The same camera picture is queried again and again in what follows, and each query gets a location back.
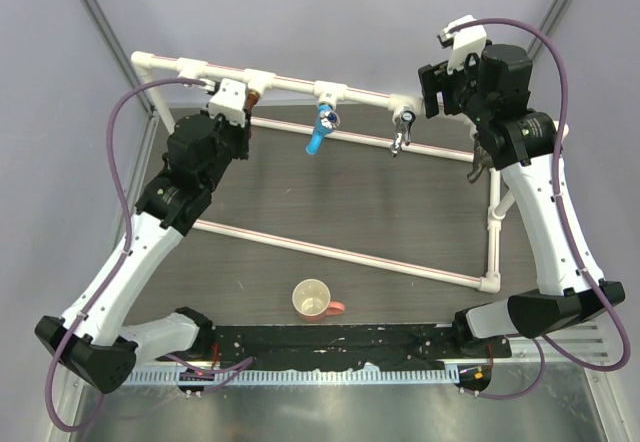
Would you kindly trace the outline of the blue plastic faucet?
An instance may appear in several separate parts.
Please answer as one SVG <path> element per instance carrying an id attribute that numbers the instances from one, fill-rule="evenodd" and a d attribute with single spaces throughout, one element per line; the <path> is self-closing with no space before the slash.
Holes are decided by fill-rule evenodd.
<path id="1" fill-rule="evenodd" d="M 336 110 L 329 104 L 320 104 L 317 108 L 317 117 L 313 127 L 311 139 L 306 146 L 308 155 L 315 155 L 323 140 L 332 134 L 340 125 L 341 120 Z"/>

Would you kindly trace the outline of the chrome faucet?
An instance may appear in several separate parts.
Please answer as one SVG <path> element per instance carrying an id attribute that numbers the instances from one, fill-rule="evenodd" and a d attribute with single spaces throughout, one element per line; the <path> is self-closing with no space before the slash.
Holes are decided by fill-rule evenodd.
<path id="1" fill-rule="evenodd" d="M 409 108 L 403 108 L 394 114 L 394 137 L 389 147 L 392 157 L 397 157 L 411 143 L 411 127 L 415 120 L 416 114 Z"/>

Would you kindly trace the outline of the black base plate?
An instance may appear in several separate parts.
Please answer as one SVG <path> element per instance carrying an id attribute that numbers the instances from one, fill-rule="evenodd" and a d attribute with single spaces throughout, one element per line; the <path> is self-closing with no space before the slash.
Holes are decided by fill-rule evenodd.
<path id="1" fill-rule="evenodd" d="M 343 372 L 370 363 L 383 371 L 439 368 L 449 359 L 506 359 L 503 336 L 467 340 L 437 324 L 219 325 L 184 361 L 231 367 L 249 357 L 253 370 Z"/>

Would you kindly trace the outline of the pink mug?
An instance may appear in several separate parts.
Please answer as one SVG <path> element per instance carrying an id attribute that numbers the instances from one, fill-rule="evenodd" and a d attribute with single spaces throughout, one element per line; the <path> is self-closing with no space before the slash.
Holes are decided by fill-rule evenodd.
<path id="1" fill-rule="evenodd" d="M 291 301 L 298 316 L 313 323 L 342 315 L 346 310 L 343 303 L 332 299 L 329 287 L 318 279 L 299 282 L 293 289 Z"/>

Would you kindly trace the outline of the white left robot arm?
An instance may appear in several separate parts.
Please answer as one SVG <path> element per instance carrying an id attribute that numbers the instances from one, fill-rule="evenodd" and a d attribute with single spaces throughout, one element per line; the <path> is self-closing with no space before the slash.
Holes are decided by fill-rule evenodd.
<path id="1" fill-rule="evenodd" d="M 89 287 L 62 316 L 44 316 L 36 337 L 60 364 L 102 394 L 133 369 L 169 354 L 193 361 L 213 347 L 213 324 L 188 307 L 136 326 L 124 320 L 160 263 L 211 205 L 229 164 L 249 156 L 251 123 L 224 115 L 181 118 L 167 139 L 162 170 L 144 187 L 123 237 Z"/>

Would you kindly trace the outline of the dark bronze lever faucet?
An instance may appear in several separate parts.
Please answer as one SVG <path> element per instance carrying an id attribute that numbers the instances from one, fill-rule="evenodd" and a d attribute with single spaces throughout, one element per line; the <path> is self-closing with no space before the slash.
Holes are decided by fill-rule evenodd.
<path id="1" fill-rule="evenodd" d="M 476 183 L 485 170 L 494 167 L 491 155 L 482 147 L 478 138 L 474 139 L 472 168 L 466 175 L 469 183 Z"/>

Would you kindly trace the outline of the brown faucet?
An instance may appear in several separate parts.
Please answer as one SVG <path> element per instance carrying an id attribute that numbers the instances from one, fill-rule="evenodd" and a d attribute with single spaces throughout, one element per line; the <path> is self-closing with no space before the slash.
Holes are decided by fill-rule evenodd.
<path id="1" fill-rule="evenodd" d="M 258 104 L 262 95 L 260 92 L 249 89 L 246 96 L 245 107 L 244 110 L 247 114 L 251 114 L 253 108 Z"/>

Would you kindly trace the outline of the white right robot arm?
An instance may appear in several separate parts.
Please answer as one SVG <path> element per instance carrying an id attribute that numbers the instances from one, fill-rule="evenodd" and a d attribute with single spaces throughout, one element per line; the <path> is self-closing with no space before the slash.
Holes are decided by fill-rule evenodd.
<path id="1" fill-rule="evenodd" d="M 533 63 L 514 45 L 487 45 L 447 63 L 419 69 L 427 117 L 463 114 L 476 129 L 474 165 L 499 171 L 514 196 L 533 252 L 537 287 L 460 311 L 451 333 L 457 353 L 472 357 L 488 338 L 546 335 L 591 320 L 625 299 L 590 254 L 566 191 L 564 166 L 553 160 L 557 129 L 529 108 Z"/>

